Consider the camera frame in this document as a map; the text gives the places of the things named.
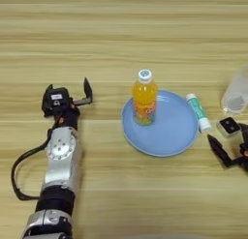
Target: wood grain surface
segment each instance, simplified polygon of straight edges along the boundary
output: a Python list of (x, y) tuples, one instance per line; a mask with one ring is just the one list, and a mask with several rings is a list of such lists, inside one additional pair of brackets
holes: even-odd
[[(0, 234), (19, 238), (35, 202), (18, 201), (14, 160), (46, 137), (46, 87), (82, 94), (85, 76), (95, 103), (82, 109), (82, 181), (75, 239), (246, 239), (248, 177), (224, 170), (205, 134), (169, 159), (143, 155), (125, 140), (120, 111), (139, 69), (160, 89), (196, 93), (233, 156), (240, 136), (215, 129), (220, 99), (248, 57), (248, 0), (0, 0)], [(248, 122), (248, 113), (236, 117)], [(47, 157), (28, 160), (18, 184), (41, 188)]]

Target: white bottle cap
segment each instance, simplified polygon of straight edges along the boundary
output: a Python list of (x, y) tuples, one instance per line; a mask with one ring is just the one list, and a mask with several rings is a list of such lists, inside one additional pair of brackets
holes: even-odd
[(196, 98), (197, 96), (195, 95), (195, 94), (188, 94), (186, 97), (185, 97), (185, 99), (186, 99), (186, 101), (188, 102), (188, 101), (190, 101), (191, 99), (193, 99), (193, 98)]
[(202, 134), (210, 132), (212, 126), (207, 118), (202, 118), (199, 120), (199, 130)]
[(149, 70), (141, 70), (139, 71), (139, 82), (143, 84), (148, 84), (152, 80), (152, 72)]

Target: plastic bottle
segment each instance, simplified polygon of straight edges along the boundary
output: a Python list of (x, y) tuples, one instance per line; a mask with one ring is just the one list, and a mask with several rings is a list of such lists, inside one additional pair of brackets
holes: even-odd
[(158, 86), (152, 80), (152, 72), (141, 70), (133, 87), (135, 120), (144, 126), (155, 120)]

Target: black cable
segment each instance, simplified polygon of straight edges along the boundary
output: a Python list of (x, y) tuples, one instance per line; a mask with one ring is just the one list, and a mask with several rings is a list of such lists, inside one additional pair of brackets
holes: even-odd
[(20, 188), (17, 187), (17, 184), (16, 184), (16, 168), (18, 167), (18, 165), (24, 161), (25, 159), (37, 154), (38, 152), (42, 151), (42, 150), (45, 150), (45, 148), (47, 147), (47, 144), (48, 142), (50, 141), (50, 137), (51, 137), (51, 134), (52, 134), (52, 131), (55, 129), (55, 127), (57, 126), (58, 124), (58, 121), (59, 119), (61, 118), (61, 116), (63, 115), (63, 111), (61, 112), (61, 114), (57, 117), (57, 119), (55, 120), (53, 126), (51, 129), (48, 130), (48, 134), (47, 134), (47, 139), (46, 141), (41, 144), (40, 146), (34, 148), (34, 149), (31, 149), (27, 152), (25, 152), (24, 154), (22, 154), (20, 157), (18, 157), (18, 159), (15, 161), (15, 163), (13, 164), (13, 167), (12, 167), (12, 174), (11, 174), (11, 178), (12, 178), (12, 187), (13, 187), (13, 190), (15, 192), (15, 195), (17, 196), (18, 199), (20, 200), (35, 200), (35, 199), (39, 199), (38, 196), (31, 196), (31, 195), (27, 195), (27, 194), (24, 194)]

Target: blue plate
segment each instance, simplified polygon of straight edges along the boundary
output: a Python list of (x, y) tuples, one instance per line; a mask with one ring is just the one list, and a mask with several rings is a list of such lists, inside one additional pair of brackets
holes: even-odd
[(134, 120), (133, 99), (122, 110), (127, 140), (141, 152), (155, 157), (182, 153), (196, 140), (199, 123), (194, 110), (180, 96), (159, 91), (155, 122), (141, 126)]

